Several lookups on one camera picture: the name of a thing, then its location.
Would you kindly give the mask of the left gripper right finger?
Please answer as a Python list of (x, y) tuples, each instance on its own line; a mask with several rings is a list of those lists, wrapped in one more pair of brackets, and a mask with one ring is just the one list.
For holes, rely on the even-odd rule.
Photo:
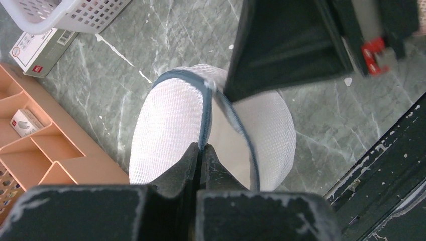
[(202, 152), (200, 188), (210, 191), (247, 191), (247, 188), (220, 163), (210, 144), (207, 144)]

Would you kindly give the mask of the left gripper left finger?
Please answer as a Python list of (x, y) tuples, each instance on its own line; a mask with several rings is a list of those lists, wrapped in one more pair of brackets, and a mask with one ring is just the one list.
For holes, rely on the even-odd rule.
[(148, 185), (155, 191), (183, 191), (194, 177), (198, 155), (198, 143), (191, 143), (176, 164)]

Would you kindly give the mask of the white mesh laundry bag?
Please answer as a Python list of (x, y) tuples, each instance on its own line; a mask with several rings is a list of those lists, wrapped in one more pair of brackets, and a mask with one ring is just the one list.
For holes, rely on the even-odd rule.
[(212, 145), (243, 186), (273, 191), (293, 167), (296, 130), (284, 99), (267, 91), (231, 103), (227, 72), (198, 64), (177, 67), (153, 83), (131, 145), (129, 182), (148, 184), (175, 165), (192, 143)]

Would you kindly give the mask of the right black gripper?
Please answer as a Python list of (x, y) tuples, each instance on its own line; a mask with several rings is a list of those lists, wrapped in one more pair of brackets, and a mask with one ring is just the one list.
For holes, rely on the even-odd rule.
[(326, 1), (353, 68), (382, 75), (406, 57), (405, 40), (422, 31), (424, 1)]

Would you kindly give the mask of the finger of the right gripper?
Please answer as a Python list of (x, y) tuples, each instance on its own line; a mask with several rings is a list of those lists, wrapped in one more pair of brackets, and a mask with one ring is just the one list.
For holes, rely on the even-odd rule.
[(236, 102), (352, 69), (329, 1), (243, 1), (224, 93)]

